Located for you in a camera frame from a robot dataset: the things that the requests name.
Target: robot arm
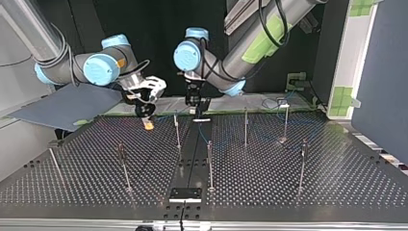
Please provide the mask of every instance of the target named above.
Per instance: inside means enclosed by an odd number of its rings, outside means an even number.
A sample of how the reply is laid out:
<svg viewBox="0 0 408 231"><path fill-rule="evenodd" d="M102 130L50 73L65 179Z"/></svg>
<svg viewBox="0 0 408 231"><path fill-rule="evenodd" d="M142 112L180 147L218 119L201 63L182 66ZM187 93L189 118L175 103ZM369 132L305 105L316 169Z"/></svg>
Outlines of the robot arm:
<svg viewBox="0 0 408 231"><path fill-rule="evenodd" d="M103 39L103 49L98 53L75 56L64 35L44 18L35 0L1 1L0 14L32 53L42 83L106 86L117 82L135 103L136 114L143 118L146 129L152 128L149 118L166 82L141 75L149 61L138 63L124 35Z"/></svg>
<svg viewBox="0 0 408 231"><path fill-rule="evenodd" d="M270 1L264 8L266 27L277 39L284 36L283 19L276 3L281 4L289 30L296 25L316 4L327 0L280 0ZM209 33L202 28L189 28L186 38L174 51L174 62L184 71L188 83L186 103L197 106L199 89L204 82L230 96L242 93L245 75L263 57L271 56L278 49L268 38L263 23L258 18L243 35L225 59L219 60L207 50Z"/></svg>

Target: wire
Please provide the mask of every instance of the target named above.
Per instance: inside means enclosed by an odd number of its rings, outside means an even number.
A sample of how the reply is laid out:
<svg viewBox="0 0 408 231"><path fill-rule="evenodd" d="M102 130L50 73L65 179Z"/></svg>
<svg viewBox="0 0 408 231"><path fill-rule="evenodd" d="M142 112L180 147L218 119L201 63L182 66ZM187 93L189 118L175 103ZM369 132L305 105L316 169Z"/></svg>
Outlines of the wire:
<svg viewBox="0 0 408 231"><path fill-rule="evenodd" d="M283 42L280 43L273 38L272 34L270 33L267 24L265 22L264 14L262 12L262 0L258 0L258 15L259 19L261 21L261 25L264 28L265 34L267 34L269 40L277 47L284 47L288 44L289 38L290 38L290 31L288 28L288 20L286 18L285 12L283 11L282 8L282 2L281 0L275 0L276 7L278 8L279 14L282 18L282 23L283 23L283 30L284 30L284 36L283 36Z"/></svg>
<svg viewBox="0 0 408 231"><path fill-rule="evenodd" d="M201 130L201 125L202 125L201 123L198 125L198 131L200 132L200 136L201 136L201 138L204 140L204 142L208 144L208 141L207 141L207 139L205 138L205 136L204 136L204 134L203 134L203 131Z"/></svg>
<svg viewBox="0 0 408 231"><path fill-rule="evenodd" d="M319 97L318 94L316 93L315 88L313 87L313 84L312 84L312 81L311 81L311 80L309 80L309 84L310 84L310 88L311 88L312 91L313 91L313 94L314 94L315 97L318 99L318 101L320 101L321 106L323 106L324 110L325 110L326 112L328 112L326 106L324 106L324 104L323 104L323 101L321 101L320 97Z"/></svg>
<svg viewBox="0 0 408 231"><path fill-rule="evenodd" d="M33 59L37 62L37 64L39 66L41 66L43 68L51 68L51 67L54 67L57 64L59 64L64 59L66 54L68 54L69 75L70 75L70 78L71 78L71 82L75 87L78 87L79 86L79 81L75 77L74 68L73 68L74 61L78 65L78 63L75 60L75 55L73 54L72 49L69 46L69 44L66 42L64 34L60 31L60 29L56 25L54 25L53 23L51 23L51 25L55 28L55 30L58 32L58 34L60 35L60 38L61 38L62 49L61 49L59 55L56 58L54 58L52 60L49 60L49 61L39 61L35 57L33 57Z"/></svg>
<svg viewBox="0 0 408 231"><path fill-rule="evenodd" d="M210 76L211 73L214 73L218 78L220 78L222 80L225 80L225 81L228 81L228 82L238 83L240 81L246 81L246 80L254 78L256 76L256 74L264 67L264 65L266 63L266 60L263 60L263 63L258 67L258 69L256 71L254 71L248 77L242 77L242 78L236 78L236 77L233 77L230 74L228 74L227 71L225 70L223 64L221 63L220 67L222 69L222 72L224 72L225 75L227 76L227 77L225 77L225 76L222 76L222 75L218 74L214 70L214 68L217 66L219 60L216 60L213 63L213 65L210 66L210 64L207 62L207 59L205 58L205 52L206 52L206 49L207 49L207 46L208 46L207 40L205 40L204 38L201 38L199 41L200 41L201 54L202 54L202 57L203 57L203 64L206 65L210 69L210 71L205 75L204 79L207 79L208 76ZM202 67L201 67L201 76L203 76L203 74L204 74L204 65L202 65Z"/></svg>
<svg viewBox="0 0 408 231"><path fill-rule="evenodd" d="M0 67L6 67L6 66L12 66L12 65L17 65L17 64L22 64L22 63L24 63L24 62L26 62L26 61L31 60L31 58L33 58L33 55L30 55L30 57L28 57L28 58L26 58L26 59L24 59L24 60L22 60L22 61L18 61L18 62L12 63L12 64L0 64Z"/></svg>
<svg viewBox="0 0 408 231"><path fill-rule="evenodd" d="M294 91L295 91L295 90L292 90L291 93L289 93L288 95L286 95L284 99L290 99L290 98L293 96ZM267 100L272 100L272 98L266 98L266 99L264 99L264 100L262 101L262 103L261 103L261 106L262 106L262 107L264 107L264 108L266 108L266 109L271 109L271 110L272 110L272 109L275 109L275 108L279 108L279 105L278 105L278 106L275 106L275 107L273 107L273 108L268 107L268 105L265 104L265 102L266 102Z"/></svg>
<svg viewBox="0 0 408 231"><path fill-rule="evenodd" d="M179 114L183 113L187 108L189 108L189 107L186 107L185 109L183 109L183 110L180 111L180 112L177 112L177 111L176 111L176 113L173 114L173 115L165 115L165 116L158 117L158 118L156 119L156 121L161 121L161 120L163 120L163 119L165 119L165 118L169 118L169 117L172 117L172 116L174 116L174 115L177 115L177 116L178 116Z"/></svg>

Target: green tape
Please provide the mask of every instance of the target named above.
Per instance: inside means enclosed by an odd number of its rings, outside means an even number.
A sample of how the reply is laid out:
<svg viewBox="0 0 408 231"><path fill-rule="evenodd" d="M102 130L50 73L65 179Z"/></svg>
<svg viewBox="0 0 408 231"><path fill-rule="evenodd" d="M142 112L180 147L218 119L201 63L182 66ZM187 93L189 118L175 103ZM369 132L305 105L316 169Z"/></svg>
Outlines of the green tape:
<svg viewBox="0 0 408 231"><path fill-rule="evenodd" d="M74 125L75 125L75 126L82 126L82 125L85 125L85 124L88 124L88 123L92 123L92 122L93 122L93 119L89 119L89 120L87 120L87 119L81 119L81 120L78 120L78 121L74 122Z"/></svg>
<svg viewBox="0 0 408 231"><path fill-rule="evenodd" d="M351 93L353 88L335 87L331 101L330 116L347 116L351 106Z"/></svg>
<svg viewBox="0 0 408 231"><path fill-rule="evenodd" d="M274 39L280 40L284 36L284 26L282 19L273 15L267 22L268 30ZM291 29L293 25L288 23L288 28ZM245 51L242 59L250 64L257 64L263 57L272 56L279 47L275 46L268 38L267 34L263 30L251 45Z"/></svg>
<svg viewBox="0 0 408 231"><path fill-rule="evenodd" d="M374 0L353 0L350 9L350 16L370 15Z"/></svg>

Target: gray sheet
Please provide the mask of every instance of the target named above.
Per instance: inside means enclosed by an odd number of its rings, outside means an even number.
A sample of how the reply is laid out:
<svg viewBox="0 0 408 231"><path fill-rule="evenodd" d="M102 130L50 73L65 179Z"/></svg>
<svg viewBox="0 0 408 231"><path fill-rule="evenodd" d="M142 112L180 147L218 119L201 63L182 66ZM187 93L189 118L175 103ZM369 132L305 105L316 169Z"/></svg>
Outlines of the gray sheet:
<svg viewBox="0 0 408 231"><path fill-rule="evenodd" d="M89 120L111 109L121 100L119 91L81 84L67 85L40 101L9 114L24 121L73 132L78 120Z"/></svg>

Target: black curtain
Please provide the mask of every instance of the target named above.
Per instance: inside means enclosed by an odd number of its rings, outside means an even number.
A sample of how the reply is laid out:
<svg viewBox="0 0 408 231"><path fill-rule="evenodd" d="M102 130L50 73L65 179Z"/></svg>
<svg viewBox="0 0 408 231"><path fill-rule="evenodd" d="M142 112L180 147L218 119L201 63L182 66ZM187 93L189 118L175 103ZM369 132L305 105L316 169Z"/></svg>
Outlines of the black curtain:
<svg viewBox="0 0 408 231"><path fill-rule="evenodd" d="M225 0L94 0L105 35L125 34L138 61L150 60L144 75L156 75L167 82L165 95L184 95L185 81L178 76L173 52L188 27L210 32L210 50L219 57L227 51L223 33ZM220 96L210 85L204 96Z"/></svg>

